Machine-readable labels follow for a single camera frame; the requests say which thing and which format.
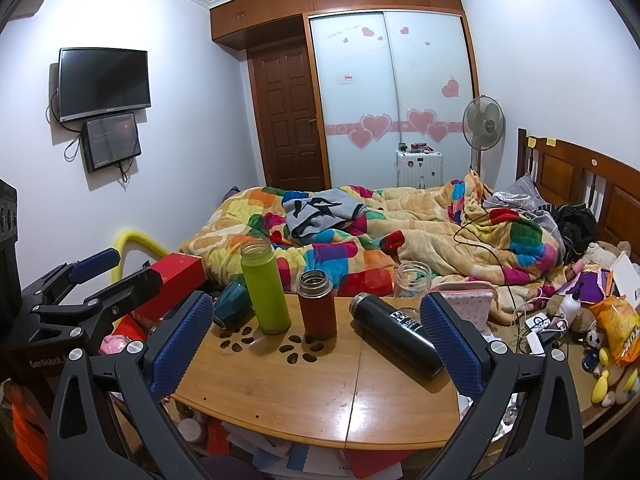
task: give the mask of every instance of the white suitcase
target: white suitcase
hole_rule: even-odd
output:
[[[396,168],[398,169],[398,187],[442,186],[442,154],[410,153],[396,151]]]

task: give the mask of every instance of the blue gripper pad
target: blue gripper pad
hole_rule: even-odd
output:
[[[478,330],[469,323],[482,342],[468,330],[464,330],[463,336],[460,324],[465,321],[458,317],[439,293],[428,294],[422,298],[420,322],[460,394],[471,397],[473,400],[482,397],[488,363],[484,364],[479,359],[478,353],[465,338],[469,336],[474,339],[473,343],[485,348],[486,341]]]
[[[208,294],[200,292],[193,306],[175,327],[174,332],[168,337],[164,347],[159,349],[153,361],[153,377],[149,390],[156,400],[176,391],[211,323],[213,323],[213,301]]]

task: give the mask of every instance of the brown thermos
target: brown thermos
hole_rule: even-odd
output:
[[[298,299],[305,333],[313,339],[329,339],[337,332],[333,285],[322,270],[303,272]]]

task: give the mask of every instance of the pink toy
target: pink toy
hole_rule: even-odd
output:
[[[100,345],[101,354],[118,354],[122,352],[129,343],[131,343],[125,335],[108,335],[102,340]]]

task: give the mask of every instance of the wooden headboard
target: wooden headboard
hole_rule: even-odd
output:
[[[527,171],[542,198],[554,205],[586,202],[592,207],[600,177],[604,181],[596,215],[600,239],[614,245],[628,240],[631,260],[640,264],[640,171],[564,140],[527,137],[520,128],[516,178]]]

